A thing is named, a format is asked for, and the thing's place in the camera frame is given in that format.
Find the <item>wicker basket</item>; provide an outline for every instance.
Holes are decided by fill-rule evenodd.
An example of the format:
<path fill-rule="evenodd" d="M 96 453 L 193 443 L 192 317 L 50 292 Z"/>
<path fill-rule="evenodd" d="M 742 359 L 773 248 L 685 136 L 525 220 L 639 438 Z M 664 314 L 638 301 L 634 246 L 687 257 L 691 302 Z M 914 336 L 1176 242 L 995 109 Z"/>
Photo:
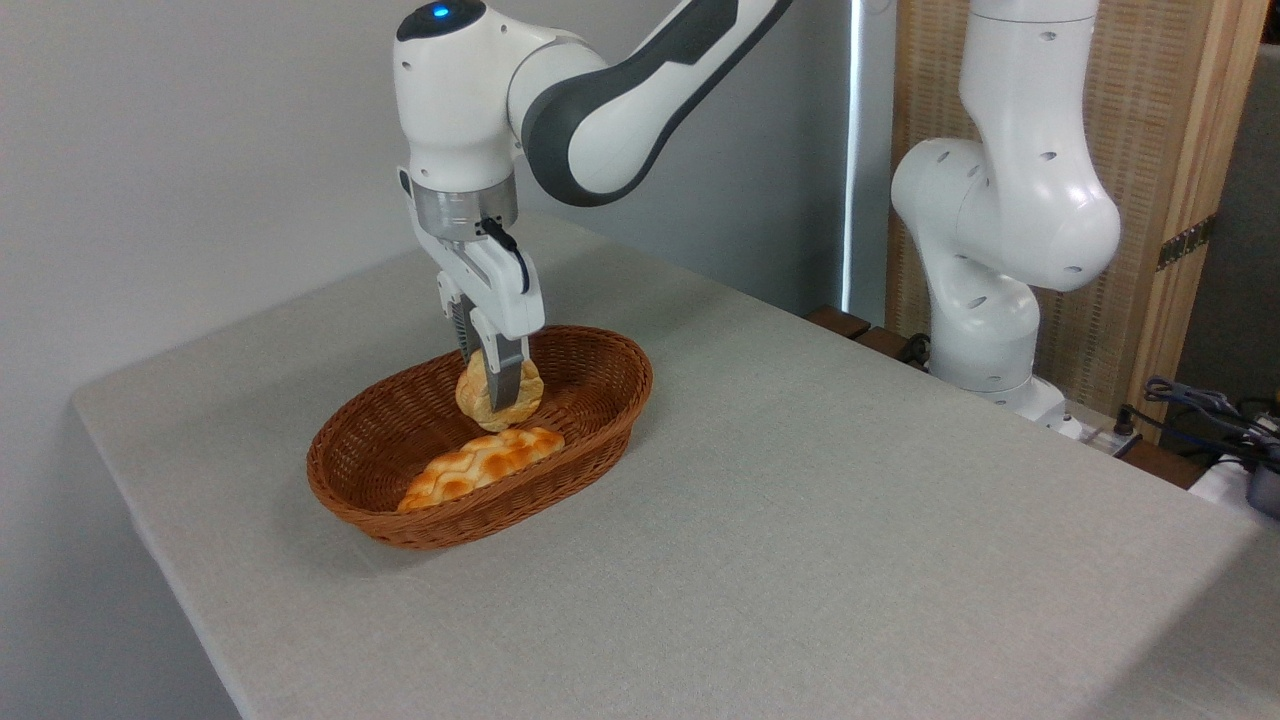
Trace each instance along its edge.
<path fill-rule="evenodd" d="M 338 518 L 396 547 L 431 550 L 509 528 L 595 482 L 627 447 L 649 391 L 644 351 L 608 331 L 549 327 L 530 338 L 543 402 L 518 428 L 564 436 L 564 450 L 434 507 L 396 512 L 435 456 L 488 434 L 453 398 L 462 354 L 451 352 L 365 389 L 329 419 L 307 452 L 311 491 Z"/>

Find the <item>bread roll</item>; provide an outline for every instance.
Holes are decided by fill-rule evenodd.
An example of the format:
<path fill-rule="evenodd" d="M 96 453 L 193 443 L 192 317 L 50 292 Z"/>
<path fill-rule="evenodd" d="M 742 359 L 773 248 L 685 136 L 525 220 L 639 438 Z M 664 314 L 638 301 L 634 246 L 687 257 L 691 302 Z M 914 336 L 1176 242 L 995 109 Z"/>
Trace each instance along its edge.
<path fill-rule="evenodd" d="M 431 460 L 413 479 L 401 500 L 398 512 L 431 507 L 493 484 L 564 447 L 564 436 L 534 428 L 503 430 L 476 438 L 457 452 Z"/>
<path fill-rule="evenodd" d="M 484 372 L 484 352 L 477 350 L 471 354 L 466 372 L 458 378 L 453 397 L 467 418 L 490 433 L 497 433 L 532 416 L 543 401 L 543 378 L 534 361 L 525 360 L 520 366 L 520 395 L 516 396 L 516 402 L 494 413 L 489 401 L 489 379 Z"/>

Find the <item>table surface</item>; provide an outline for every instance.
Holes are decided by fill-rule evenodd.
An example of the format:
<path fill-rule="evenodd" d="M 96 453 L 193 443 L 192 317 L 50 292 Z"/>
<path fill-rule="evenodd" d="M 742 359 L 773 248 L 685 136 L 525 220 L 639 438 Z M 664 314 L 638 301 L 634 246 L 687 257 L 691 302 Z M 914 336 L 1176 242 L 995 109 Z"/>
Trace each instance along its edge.
<path fill-rule="evenodd" d="M 82 388 L 247 719 L 1277 717 L 1280 536 L 545 217 L 552 323 L 639 342 L 627 455 L 490 538 L 384 547 L 303 456 L 452 348 L 422 252 Z"/>

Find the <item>black cable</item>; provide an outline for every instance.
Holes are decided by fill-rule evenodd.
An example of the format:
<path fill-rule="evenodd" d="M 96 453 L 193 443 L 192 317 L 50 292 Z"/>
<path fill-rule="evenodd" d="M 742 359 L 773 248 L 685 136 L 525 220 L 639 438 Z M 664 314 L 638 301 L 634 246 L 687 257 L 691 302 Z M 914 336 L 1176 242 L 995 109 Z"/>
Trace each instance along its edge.
<path fill-rule="evenodd" d="M 1274 460 L 1270 454 L 1266 454 L 1266 452 L 1254 452 L 1254 451 L 1251 451 L 1247 447 L 1233 446 L 1233 445 L 1229 445 L 1229 443 L 1225 443 L 1225 442 L 1219 442 L 1219 441 L 1212 441 L 1212 439 L 1208 439 L 1208 438 L 1202 438 L 1199 436 L 1187 434 L 1185 432 L 1183 432 L 1183 430 L 1180 430 L 1178 428 L 1174 428 L 1174 427 L 1169 425 L 1167 423 L 1161 423 L 1160 420 L 1152 418 L 1151 415 L 1147 415 L 1142 410 L 1138 410 L 1137 407 L 1134 407 L 1133 405 L 1129 405 L 1129 404 L 1121 405 L 1120 409 L 1124 413 L 1128 413 L 1128 414 L 1132 414 L 1132 415 L 1139 418 L 1142 421 L 1147 423 L 1148 425 L 1152 425 L 1155 428 L 1160 428 L 1160 429 L 1162 429 L 1162 430 L 1165 430 L 1167 433 L 1172 433 L 1174 436 L 1176 436 L 1176 437 L 1179 437 L 1179 438 L 1181 438 L 1181 439 L 1184 439 L 1187 442 L 1190 442 L 1190 443 L 1194 443 L 1194 445 L 1199 445 L 1202 447 L 1207 447 L 1207 448 L 1217 451 L 1217 452 L 1220 452 L 1222 455 L 1233 455 L 1233 456 L 1240 457 L 1243 460 L 1251 460 L 1253 462 L 1261 462 L 1261 464 L 1271 468 L 1272 470 L 1280 471 L 1280 462 L 1277 462 L 1276 460 Z"/>
<path fill-rule="evenodd" d="M 520 295 L 529 292 L 529 265 L 525 264 L 525 256 L 521 255 L 520 247 L 516 245 L 516 238 L 511 237 L 511 233 L 502 229 L 502 223 L 493 218 L 480 220 L 480 229 L 483 229 L 489 237 L 497 240 L 498 245 L 500 245 L 503 250 L 516 256 L 516 261 L 520 263 L 520 273 L 524 275 L 525 281 L 525 286 L 521 288 Z"/>
<path fill-rule="evenodd" d="M 906 345 L 897 354 L 897 360 L 901 363 L 919 363 L 924 365 L 929 361 L 929 348 L 932 347 L 932 341 L 929 336 L 924 333 L 915 333 L 908 338 Z"/>

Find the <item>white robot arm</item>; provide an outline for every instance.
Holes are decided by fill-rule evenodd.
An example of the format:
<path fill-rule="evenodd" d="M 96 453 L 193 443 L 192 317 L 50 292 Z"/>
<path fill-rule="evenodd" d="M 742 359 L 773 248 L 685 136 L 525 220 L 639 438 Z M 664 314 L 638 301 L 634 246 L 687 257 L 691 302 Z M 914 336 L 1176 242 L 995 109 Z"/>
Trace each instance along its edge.
<path fill-rule="evenodd" d="M 401 186 L 463 355 L 484 351 L 494 409 L 515 402 L 527 336 L 545 322 L 538 272 L 507 232 L 515 159 L 526 154 L 563 202 L 623 197 L 790 4 L 684 0 L 613 67 L 576 35 L 480 0 L 436 0 L 401 24 L 396 96 L 411 149 Z"/>
<path fill-rule="evenodd" d="M 1120 242 L 1084 138 L 1098 0 L 972 0 L 960 97 L 983 142 L 931 140 L 893 177 L 933 315 L 929 370 L 1047 427 L 1062 395 L 1034 378 L 1028 284 L 1076 290 Z"/>

